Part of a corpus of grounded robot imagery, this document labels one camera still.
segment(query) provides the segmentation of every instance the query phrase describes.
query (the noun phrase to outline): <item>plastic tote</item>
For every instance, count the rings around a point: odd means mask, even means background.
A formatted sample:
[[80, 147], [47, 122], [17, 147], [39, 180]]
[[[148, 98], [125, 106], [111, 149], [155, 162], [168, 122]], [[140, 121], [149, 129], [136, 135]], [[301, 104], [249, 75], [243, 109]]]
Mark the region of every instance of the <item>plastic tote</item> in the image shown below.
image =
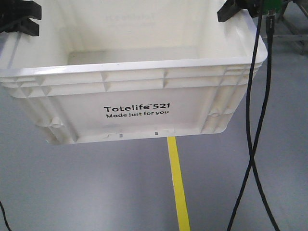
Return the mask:
[[219, 133], [246, 92], [256, 27], [219, 23], [224, 0], [36, 2], [40, 36], [7, 34], [0, 82], [50, 143]]

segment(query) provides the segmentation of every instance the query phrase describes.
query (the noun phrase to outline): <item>green circuit board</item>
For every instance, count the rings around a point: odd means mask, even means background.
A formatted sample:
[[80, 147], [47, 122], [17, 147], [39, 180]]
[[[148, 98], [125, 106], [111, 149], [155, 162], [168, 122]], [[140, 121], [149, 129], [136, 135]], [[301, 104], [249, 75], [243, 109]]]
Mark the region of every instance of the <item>green circuit board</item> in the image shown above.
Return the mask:
[[267, 14], [270, 10], [274, 10], [276, 13], [280, 12], [282, 8], [282, 0], [265, 0], [264, 1], [264, 14]]

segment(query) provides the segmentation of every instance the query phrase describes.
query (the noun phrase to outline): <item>black cable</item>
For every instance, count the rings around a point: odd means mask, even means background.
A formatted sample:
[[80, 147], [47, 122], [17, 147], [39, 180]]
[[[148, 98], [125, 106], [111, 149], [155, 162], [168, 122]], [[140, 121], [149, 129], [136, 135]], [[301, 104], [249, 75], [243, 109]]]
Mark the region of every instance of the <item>black cable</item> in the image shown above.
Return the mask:
[[260, 136], [260, 133], [261, 133], [262, 123], [263, 123], [264, 116], [265, 116], [265, 110], [266, 110], [268, 99], [269, 99], [269, 93], [270, 93], [271, 56], [272, 56], [272, 43], [273, 43], [274, 24], [275, 24], [275, 16], [274, 15], [270, 15], [270, 16], [267, 17], [267, 35], [268, 35], [267, 81], [266, 81], [266, 90], [265, 90], [263, 105], [262, 105], [262, 109], [261, 109], [261, 115], [260, 115], [260, 118], [259, 118], [258, 127], [257, 127], [253, 146], [252, 146], [252, 141], [251, 141], [251, 129], [250, 129], [250, 113], [249, 112], [250, 112], [252, 77], [253, 77], [253, 70], [254, 70], [255, 62], [256, 62], [256, 56], [257, 56], [257, 46], [258, 46], [258, 38], [259, 38], [259, 35], [260, 35], [260, 29], [261, 29], [263, 3], [264, 3], [264, 0], [261, 1], [261, 5], [260, 5], [260, 12], [259, 12], [259, 16], [258, 16], [258, 24], [257, 24], [257, 32], [256, 32], [256, 40], [255, 40], [252, 62], [251, 62], [251, 66], [250, 66], [249, 80], [248, 80], [248, 86], [247, 86], [247, 97], [246, 97], [246, 134], [247, 134], [247, 142], [248, 142], [250, 160], [249, 160], [249, 164], [247, 166], [246, 172], [245, 172], [245, 176], [244, 176], [244, 179], [243, 179], [243, 182], [242, 182], [240, 193], [238, 195], [238, 198], [236, 200], [235, 206], [234, 206], [233, 211], [232, 211], [232, 215], [231, 215], [231, 218], [230, 218], [230, 221], [229, 221], [229, 224], [228, 224], [227, 231], [230, 231], [231, 228], [232, 228], [239, 203], [241, 201], [242, 195], [244, 193], [245, 186], [247, 184], [247, 180], [248, 180], [248, 176], [249, 176], [251, 167], [253, 168], [253, 173], [254, 173], [254, 176], [255, 176], [258, 191], [260, 193], [260, 196], [261, 196], [263, 205], [266, 209], [266, 212], [268, 214], [268, 217], [269, 217], [275, 231], [280, 231], [280, 229], [279, 229], [279, 227], [278, 227], [278, 225], [275, 221], [275, 218], [274, 218], [274, 216], [273, 216], [273, 214], [270, 210], [270, 207], [268, 205], [266, 197], [264, 195], [262, 185], [261, 185], [261, 182], [260, 182], [260, 179], [259, 179], [259, 175], [258, 175], [258, 172], [257, 172], [256, 163], [255, 163], [255, 160], [254, 160], [256, 150], [257, 150], [257, 144], [258, 144], [259, 136]]
[[[264, 0], [261, 0], [260, 2], [260, 11], [259, 11], [259, 15], [258, 15], [258, 23], [257, 23], [257, 32], [256, 32], [256, 38], [255, 38], [255, 45], [254, 45], [254, 51], [253, 51], [253, 55], [252, 55], [252, 60], [251, 60], [251, 65], [250, 65], [250, 72], [249, 72], [249, 79], [248, 79], [248, 87], [247, 87], [247, 98], [250, 97], [251, 94], [251, 86], [252, 86], [252, 77], [253, 77], [253, 73], [254, 73], [254, 68], [255, 68], [255, 63], [256, 63], [256, 57], [257, 57], [257, 48], [258, 48], [258, 43], [259, 43], [259, 37], [260, 37], [260, 31], [261, 31], [261, 23], [262, 23], [262, 13], [263, 13], [263, 8], [264, 8]], [[247, 102], [246, 100], [246, 115], [249, 115], [249, 110], [250, 110], [250, 104]], [[250, 117], [246, 116], [246, 125], [250, 124]], [[252, 149], [252, 142], [251, 142], [251, 135], [250, 135], [250, 126], [246, 126], [246, 133], [247, 133], [247, 140], [248, 140], [248, 149], [251, 150]], [[250, 158], [249, 161], [249, 165], [246, 169], [245, 172], [245, 176], [242, 182], [242, 186], [239, 192], [239, 195], [236, 199], [233, 211], [232, 211], [232, 215], [230, 217], [229, 220], [229, 224], [227, 227], [227, 231], [230, 231], [234, 222], [234, 218], [237, 212], [237, 209], [240, 205], [240, 201], [241, 198], [243, 196], [244, 190], [245, 190], [245, 186], [247, 184], [247, 180], [248, 180], [248, 176], [249, 176], [249, 172], [251, 169], [251, 165], [252, 165], [252, 159]]]
[[8, 221], [7, 221], [7, 219], [6, 219], [4, 207], [3, 207], [3, 204], [2, 204], [1, 201], [0, 201], [0, 207], [1, 207], [1, 210], [2, 210], [3, 219], [4, 219], [4, 222], [5, 222], [6, 228], [8, 229], [8, 231], [12, 231], [11, 228], [10, 228], [10, 226], [9, 226], [9, 223], [8, 223]]
[[[256, 132], [256, 136], [255, 136], [254, 147], [253, 147], [252, 153], [250, 155], [250, 158], [254, 158], [254, 155], [255, 155], [256, 150], [257, 150], [257, 144], [258, 144], [259, 136], [260, 136], [260, 133], [261, 133], [261, 127], [262, 127], [262, 123], [263, 123], [263, 119], [264, 119], [264, 115], [265, 115], [265, 110], [266, 110], [266, 106], [267, 106], [269, 95], [270, 95], [271, 57], [272, 57], [274, 25], [275, 25], [275, 15], [268, 16], [266, 18], [266, 33], [267, 33], [267, 36], [268, 36], [268, 61], [267, 61], [266, 89], [265, 89], [265, 95], [264, 95], [262, 110], [261, 110], [261, 116], [260, 116], [260, 119], [259, 119], [257, 132]], [[273, 216], [273, 214], [270, 210], [270, 206], [269, 206], [269, 204], [266, 200], [265, 194], [263, 192], [262, 185], [261, 185], [261, 182], [260, 182], [260, 178], [259, 178], [259, 175], [257, 173], [257, 167], [256, 167], [254, 160], [252, 161], [252, 168], [253, 168], [256, 184], [257, 184], [263, 205], [264, 205], [266, 212], [269, 216], [269, 219], [270, 219], [275, 231], [280, 231], [280, 229], [279, 229], [279, 227], [278, 227], [278, 225], [275, 221], [275, 218], [274, 218], [274, 216]]]

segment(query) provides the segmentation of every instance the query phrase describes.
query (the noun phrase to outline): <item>grey floor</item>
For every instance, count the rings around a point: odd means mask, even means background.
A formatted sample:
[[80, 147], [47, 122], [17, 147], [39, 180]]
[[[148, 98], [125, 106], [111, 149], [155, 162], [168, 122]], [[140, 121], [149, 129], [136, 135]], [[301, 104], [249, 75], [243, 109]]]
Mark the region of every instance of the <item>grey floor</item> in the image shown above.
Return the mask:
[[[307, 23], [295, 5], [286, 15]], [[281, 24], [277, 31], [287, 33]], [[281, 231], [307, 231], [308, 54], [286, 42], [275, 42], [273, 53], [256, 162]], [[263, 66], [254, 80], [254, 125], [265, 75]], [[193, 231], [228, 225], [249, 159], [244, 110], [242, 101], [221, 134], [177, 138]], [[166, 139], [52, 146], [2, 88], [0, 199], [13, 231], [178, 230]], [[273, 230], [253, 177], [233, 230]]]

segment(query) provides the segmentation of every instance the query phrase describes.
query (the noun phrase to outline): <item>yellow floor line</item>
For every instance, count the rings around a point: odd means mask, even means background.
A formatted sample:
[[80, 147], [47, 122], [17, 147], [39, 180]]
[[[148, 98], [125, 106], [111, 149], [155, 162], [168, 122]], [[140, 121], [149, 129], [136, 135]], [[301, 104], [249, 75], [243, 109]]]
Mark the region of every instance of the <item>yellow floor line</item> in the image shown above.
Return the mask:
[[180, 168], [180, 159], [178, 154], [177, 141], [175, 137], [168, 137], [168, 149], [173, 181], [173, 190], [175, 204], [178, 214], [178, 222], [180, 231], [190, 231], [187, 205], [184, 193], [183, 179]]

